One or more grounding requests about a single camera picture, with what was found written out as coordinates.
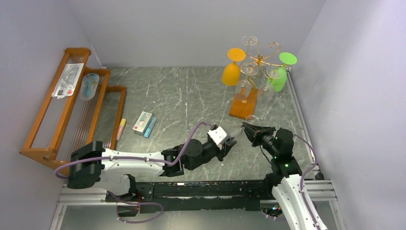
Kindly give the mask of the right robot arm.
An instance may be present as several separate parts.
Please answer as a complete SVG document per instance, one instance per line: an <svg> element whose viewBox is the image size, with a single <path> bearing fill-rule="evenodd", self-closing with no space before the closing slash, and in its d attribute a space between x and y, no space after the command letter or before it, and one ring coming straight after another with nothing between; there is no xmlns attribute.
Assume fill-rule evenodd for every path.
<svg viewBox="0 0 406 230"><path fill-rule="evenodd" d="M242 126L251 145L267 151L272 157L272 172L264 178L262 190L267 198L276 199L290 229L326 230L304 184L305 175L313 166L302 172L293 156L295 134L285 128L246 122Z"/></svg>

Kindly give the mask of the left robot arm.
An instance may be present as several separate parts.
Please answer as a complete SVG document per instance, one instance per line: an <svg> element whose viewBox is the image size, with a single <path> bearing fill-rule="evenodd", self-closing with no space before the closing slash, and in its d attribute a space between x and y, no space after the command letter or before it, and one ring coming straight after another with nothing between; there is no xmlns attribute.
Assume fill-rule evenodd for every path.
<svg viewBox="0 0 406 230"><path fill-rule="evenodd" d="M236 143L234 138L221 145L210 138L206 143L192 139L188 145L142 154L119 152L104 148L101 141L93 141L71 154L68 188L99 187L131 201L137 194L137 173L161 177L184 175L185 170L192 171L213 158L223 161Z"/></svg>

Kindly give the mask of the green plastic wine glass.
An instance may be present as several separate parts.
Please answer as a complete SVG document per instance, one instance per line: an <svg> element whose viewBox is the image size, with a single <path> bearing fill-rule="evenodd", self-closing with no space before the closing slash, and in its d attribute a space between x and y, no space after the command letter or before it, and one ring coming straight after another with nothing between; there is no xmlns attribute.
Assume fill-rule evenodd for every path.
<svg viewBox="0 0 406 230"><path fill-rule="evenodd" d="M280 92L287 81L286 68L297 63L297 57L289 52L280 53L279 59L283 63L281 67L269 66L266 69L266 83L270 84L275 92Z"/></svg>

